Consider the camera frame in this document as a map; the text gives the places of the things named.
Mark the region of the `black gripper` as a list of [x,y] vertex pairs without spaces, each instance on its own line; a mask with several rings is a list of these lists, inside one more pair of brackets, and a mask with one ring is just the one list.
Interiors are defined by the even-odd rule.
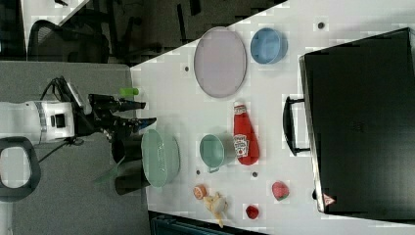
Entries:
[[115,112],[126,112],[144,109],[145,102],[128,101],[124,98],[116,99],[109,95],[89,94],[88,104],[92,111],[86,114],[76,102],[73,103],[74,136],[89,136],[96,132],[104,133],[109,141],[118,141],[127,138],[131,133],[154,124],[155,117],[132,118],[115,115]]

